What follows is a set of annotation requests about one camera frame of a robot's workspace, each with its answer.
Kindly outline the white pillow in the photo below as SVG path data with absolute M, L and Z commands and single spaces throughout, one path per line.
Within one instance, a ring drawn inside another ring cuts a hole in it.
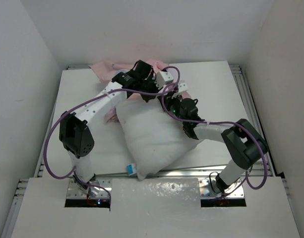
M 116 112 L 139 180 L 161 170 L 185 168 L 183 160 L 202 142 L 187 137 L 158 100 L 125 100 L 117 104 Z

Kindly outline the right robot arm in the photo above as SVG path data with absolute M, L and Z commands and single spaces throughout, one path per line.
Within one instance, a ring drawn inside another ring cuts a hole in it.
M 269 151 L 267 142 L 246 119 L 237 122 L 208 122 L 198 115 L 198 99 L 174 97 L 173 92 L 158 97 L 162 108 L 182 123 L 187 137 L 225 144 L 231 156 L 226 167 L 216 175 L 216 193 L 223 193 L 253 164 Z

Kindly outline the pink purple pillowcase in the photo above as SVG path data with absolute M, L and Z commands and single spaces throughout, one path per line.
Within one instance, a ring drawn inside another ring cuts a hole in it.
M 166 63 L 163 63 L 160 60 L 148 59 L 146 61 L 149 65 L 153 66 L 154 72 L 163 70 L 165 67 L 169 66 Z M 112 61 L 101 61 L 99 63 L 93 64 L 90 68 L 94 71 L 94 73 L 99 78 L 100 82 L 103 84 L 108 84 L 111 79 L 120 72 L 128 72 L 133 68 L 132 64 L 121 64 Z M 116 112 L 116 108 L 112 108 L 105 115 L 105 122 L 118 122 L 118 116 Z

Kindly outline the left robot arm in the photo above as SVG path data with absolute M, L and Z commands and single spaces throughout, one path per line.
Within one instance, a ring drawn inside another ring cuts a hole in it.
M 60 122 L 59 139 L 71 158 L 75 168 L 74 176 L 89 183 L 95 173 L 91 166 L 90 152 L 95 146 L 91 128 L 103 122 L 104 116 L 118 103 L 126 100 L 132 92 L 157 93 L 160 90 L 155 82 L 155 71 L 151 65 L 141 60 L 128 72 L 117 73 L 98 94 L 101 97 L 81 108 L 73 110 Z

